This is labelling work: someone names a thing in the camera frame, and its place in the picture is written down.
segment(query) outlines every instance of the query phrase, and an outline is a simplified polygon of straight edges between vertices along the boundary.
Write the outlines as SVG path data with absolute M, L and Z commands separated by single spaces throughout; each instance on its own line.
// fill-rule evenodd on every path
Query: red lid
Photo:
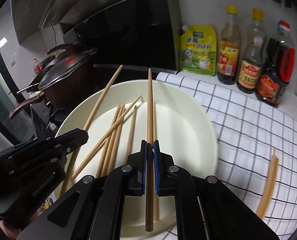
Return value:
M 290 25 L 287 22 L 280 21 L 280 24 L 290 29 Z

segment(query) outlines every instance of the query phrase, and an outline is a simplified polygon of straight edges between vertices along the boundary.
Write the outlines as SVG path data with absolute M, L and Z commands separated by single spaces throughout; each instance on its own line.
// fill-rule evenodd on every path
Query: soy sauce bottle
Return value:
M 263 11 L 253 9 L 252 16 L 253 22 L 247 26 L 249 43 L 245 49 L 237 79 L 238 88 L 248 94 L 254 93 L 261 74 L 262 50 L 266 40 L 266 32 L 263 28 Z
M 226 12 L 229 15 L 229 19 L 221 33 L 217 77 L 222 83 L 232 85 L 235 83 L 238 53 L 242 39 L 236 19 L 237 8 L 234 6 L 227 6 Z

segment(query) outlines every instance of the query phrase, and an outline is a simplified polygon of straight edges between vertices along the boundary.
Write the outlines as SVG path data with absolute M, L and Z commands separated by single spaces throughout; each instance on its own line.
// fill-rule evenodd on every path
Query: bottle label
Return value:
M 248 63 L 246 60 L 243 60 L 240 75 L 238 77 L 239 84 L 245 88 L 254 89 L 256 87 L 260 71 L 261 67 L 257 67 Z
M 225 76 L 234 76 L 238 58 L 238 45 L 221 41 L 219 47 L 218 72 Z
M 253 36 L 253 46 L 257 48 L 263 48 L 264 45 L 264 38 L 260 35 Z
M 276 96 L 279 89 L 280 85 L 267 75 L 261 75 L 256 88 L 261 97 L 276 105 L 279 104 Z

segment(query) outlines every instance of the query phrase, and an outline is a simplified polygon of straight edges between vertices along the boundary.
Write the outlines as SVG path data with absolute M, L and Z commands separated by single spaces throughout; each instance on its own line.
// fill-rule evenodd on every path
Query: checkered cloth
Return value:
M 164 72 L 156 80 L 177 86 L 205 109 L 219 141 L 216 176 L 254 212 L 275 148 L 279 168 L 264 222 L 280 239 L 288 239 L 297 228 L 297 122 L 218 85 Z

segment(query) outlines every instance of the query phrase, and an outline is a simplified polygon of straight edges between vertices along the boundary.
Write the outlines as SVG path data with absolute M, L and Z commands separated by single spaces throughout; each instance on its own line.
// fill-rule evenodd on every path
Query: wooden chopstick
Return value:
M 155 102 L 153 102 L 153 139 L 156 140 L 156 110 L 155 110 Z M 160 208 L 159 208 L 159 200 L 158 195 L 154 192 L 154 221 L 159 221 L 160 219 Z
M 256 214 L 260 219 L 263 219 L 266 214 L 266 210 L 272 199 L 274 186 L 276 183 L 277 171 L 278 171 L 279 159 L 275 155 L 275 148 L 273 149 L 273 154 L 271 156 L 271 162 L 269 165 L 268 176 L 266 179 L 265 189 L 261 197 L 261 202 L 257 208 Z
M 119 105 L 116 108 L 115 115 L 114 115 L 113 120 L 112 120 L 112 123 L 111 123 L 111 127 L 116 122 L 116 119 L 118 118 L 120 107 L 121 107 L 121 105 Z M 103 169 L 103 164 L 104 164 L 104 159 L 105 159 L 105 156 L 106 156 L 106 153 L 107 153 L 107 150 L 108 150 L 110 139 L 111 139 L 111 136 L 107 137 L 106 140 L 105 140 L 104 149 L 102 151 L 102 155 L 101 155 L 101 159 L 100 159 L 100 162 L 99 162 L 99 166 L 98 166 L 97 171 L 96 171 L 96 176 L 95 176 L 96 178 L 101 177 L 101 173 L 102 173 L 102 169 Z
M 137 106 L 134 106 L 134 110 L 132 113 L 132 122 L 131 122 L 131 127 L 130 127 L 130 133 L 129 133 L 129 138 L 127 140 L 127 150 L 125 153 L 125 162 L 127 162 L 127 157 L 132 153 L 132 148 L 133 148 L 133 139 L 134 139 L 134 131 L 135 131 L 135 121 L 136 121 L 136 112 L 137 112 Z
M 116 156 L 118 154 L 118 149 L 119 149 L 119 143 L 120 143 L 120 138 L 121 138 L 121 131 L 122 131 L 122 126 L 123 122 L 121 122 L 117 128 L 116 135 L 115 135 L 115 140 L 114 140 L 114 145 L 113 149 L 111 152 L 111 157 L 110 157 L 110 162 L 109 162 L 109 167 L 107 174 L 110 174 L 112 170 L 115 168 L 115 163 L 116 163 Z
M 72 174 L 72 179 L 75 179 L 78 174 L 84 169 L 84 167 L 90 162 L 90 160 L 95 156 L 97 153 L 98 148 L 101 144 L 105 141 L 105 139 L 112 134 L 112 132 L 116 129 L 122 120 L 124 120 L 124 116 L 130 111 L 130 109 L 136 104 L 136 102 L 141 98 L 139 96 L 126 110 L 125 112 L 116 120 L 116 122 L 111 126 L 111 128 L 103 135 L 103 137 L 98 141 L 98 143 L 94 146 L 94 148 L 90 151 L 87 157 L 82 161 L 80 166 L 76 169 L 76 171 Z
M 153 231 L 154 216 L 154 163 L 153 163 L 153 87 L 152 70 L 148 69 L 148 117 L 147 117 L 147 163 L 146 163 L 146 201 L 145 201 L 145 231 Z
M 122 104 L 120 109 L 119 109 L 118 118 L 122 115 L 122 110 L 123 109 L 124 109 L 124 104 Z M 109 168 L 109 162 L 110 162 L 110 159 L 111 159 L 111 154 L 112 154 L 113 145 L 114 145 L 114 141 L 115 141 L 115 137 L 116 137 L 116 132 L 117 132 L 117 128 L 113 131 L 113 133 L 111 135 L 108 151 L 107 151 L 105 159 L 104 159 L 104 164 L 103 164 L 103 169 L 102 169 L 101 176 L 106 176 L 108 174 L 107 171 L 108 171 L 108 168 Z
M 118 74 L 120 73 L 120 71 L 122 70 L 123 65 L 120 65 L 119 68 L 116 70 L 116 72 L 114 73 L 114 75 L 111 77 L 111 79 L 109 80 L 108 84 L 106 85 L 105 89 L 103 90 L 103 92 L 101 93 L 100 97 L 98 98 L 98 100 L 96 101 L 89 117 L 87 118 L 87 121 L 85 122 L 85 125 L 83 127 L 83 130 L 88 131 L 90 128 L 90 125 L 99 109 L 99 107 L 101 106 L 102 101 L 104 100 L 107 92 L 109 91 L 111 85 L 114 83 L 116 77 L 118 76 Z M 71 155 L 71 159 L 68 165 L 68 168 L 66 169 L 66 177 L 63 181 L 62 187 L 61 187 L 61 191 L 60 191 L 60 197 L 66 192 L 67 186 L 69 184 L 69 180 L 73 171 L 73 167 L 76 161 L 76 158 L 78 156 L 78 153 L 80 151 L 80 148 L 76 149 L 72 155 Z

